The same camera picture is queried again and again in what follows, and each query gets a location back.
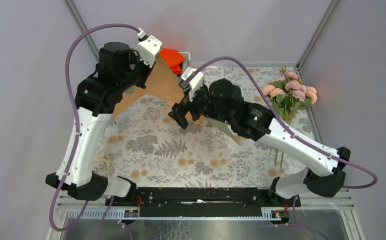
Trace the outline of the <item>green and orange wrapping paper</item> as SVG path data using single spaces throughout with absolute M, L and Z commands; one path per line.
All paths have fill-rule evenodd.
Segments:
M 122 100 L 116 104 L 112 118 L 115 119 L 144 95 L 156 97 L 170 107 L 180 102 L 185 96 L 179 87 L 177 76 L 161 56 L 156 58 L 154 68 L 146 81 L 146 88 L 132 86 L 126 90 L 122 95 Z

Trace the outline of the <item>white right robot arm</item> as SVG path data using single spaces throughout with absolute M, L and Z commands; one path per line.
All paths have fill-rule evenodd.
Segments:
M 300 132 L 293 129 L 289 133 L 268 108 L 245 101 L 241 89 L 224 78 L 210 86 L 202 80 L 197 83 L 182 80 L 179 86 L 184 97 L 168 115 L 181 128 L 188 126 L 188 112 L 193 121 L 204 116 L 228 124 L 237 135 L 275 147 L 305 165 L 300 172 L 275 178 L 268 192 L 271 198 L 290 199 L 307 192 L 331 198 L 344 186 L 345 165 L 336 158 L 345 160 L 350 156 L 345 147 L 330 148 L 312 139 L 308 140 L 310 146 L 301 143 L 297 139 L 302 136 Z

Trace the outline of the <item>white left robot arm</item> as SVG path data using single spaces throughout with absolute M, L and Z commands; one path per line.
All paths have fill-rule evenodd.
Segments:
M 99 50 L 95 71 L 77 87 L 77 115 L 70 142 L 59 169 L 46 176 L 47 185 L 66 190 L 69 196 L 82 201 L 96 201 L 102 196 L 124 198 L 135 187 L 123 177 L 95 173 L 93 161 L 101 135 L 123 93 L 133 86 L 145 89 L 161 49 L 159 40 L 147 39 L 135 48 L 108 42 Z

